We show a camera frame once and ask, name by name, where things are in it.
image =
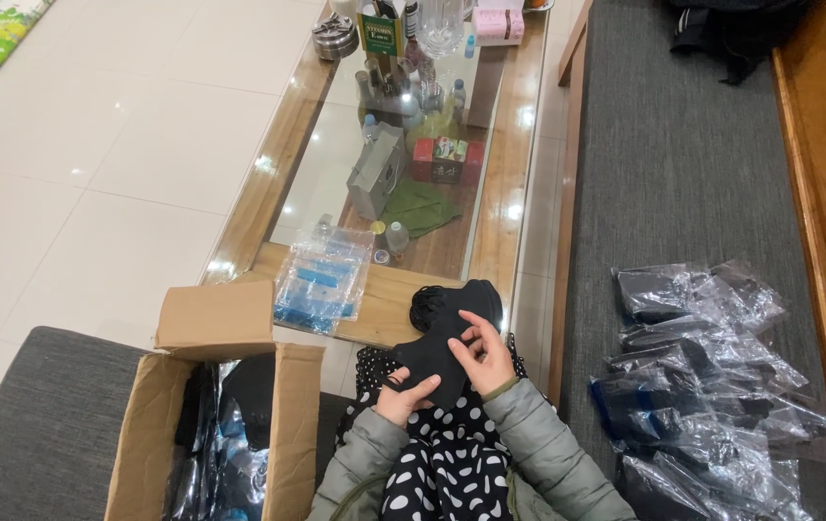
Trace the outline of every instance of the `person's left hand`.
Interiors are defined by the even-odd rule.
[[[388,378],[396,384],[401,384],[409,375],[410,370],[401,367],[391,373]],[[429,378],[419,382],[419,385],[407,389],[404,392],[397,392],[384,385],[380,388],[378,404],[375,405],[374,410],[390,420],[394,425],[399,428],[404,428],[406,427],[406,421],[409,420],[410,414],[413,413],[413,411],[432,406],[432,402],[427,400],[426,396],[432,394],[432,391],[434,391],[441,382],[441,376],[432,374]]]

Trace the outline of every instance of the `glass tabletop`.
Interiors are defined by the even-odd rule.
[[[359,46],[333,64],[270,242],[289,246],[321,219],[358,230],[397,220],[410,240],[388,266],[467,278],[507,57],[506,47],[467,48],[471,33],[465,22],[456,52],[434,60]],[[366,145],[369,114],[376,127]],[[389,250],[384,235],[378,248]]]

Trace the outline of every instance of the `black bag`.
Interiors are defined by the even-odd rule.
[[[683,12],[671,52],[701,51],[728,62],[722,83],[741,84],[785,43],[812,0],[668,0]]]

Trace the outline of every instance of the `olive green jacket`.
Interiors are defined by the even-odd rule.
[[[513,456],[507,506],[516,521],[632,521],[635,513],[528,380],[484,404]],[[375,520],[384,487],[409,437],[362,411],[326,468],[310,521]]]

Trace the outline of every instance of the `black and white polka dot fabric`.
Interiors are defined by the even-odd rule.
[[[510,348],[515,374],[526,378],[523,360]],[[346,411],[336,436],[352,428],[361,410],[378,402],[379,374],[401,367],[383,351],[358,351],[358,398]],[[406,430],[410,443],[391,468],[384,489],[380,519],[426,521],[487,521],[512,519],[506,507],[506,468],[511,456],[500,442],[493,421],[483,411],[483,401],[469,382],[450,411],[438,407],[410,415]]]

